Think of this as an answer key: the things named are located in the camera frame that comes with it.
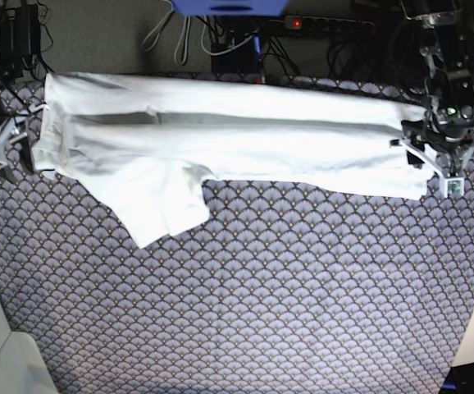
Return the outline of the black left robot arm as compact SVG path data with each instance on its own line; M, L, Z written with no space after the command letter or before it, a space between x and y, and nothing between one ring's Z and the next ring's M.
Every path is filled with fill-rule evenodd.
M430 146L449 161L447 176L460 176L474 150L474 83L467 45L460 33L459 1L402 1L408 21L422 27L420 54L425 60L425 115L403 121L403 142L414 165L426 162Z

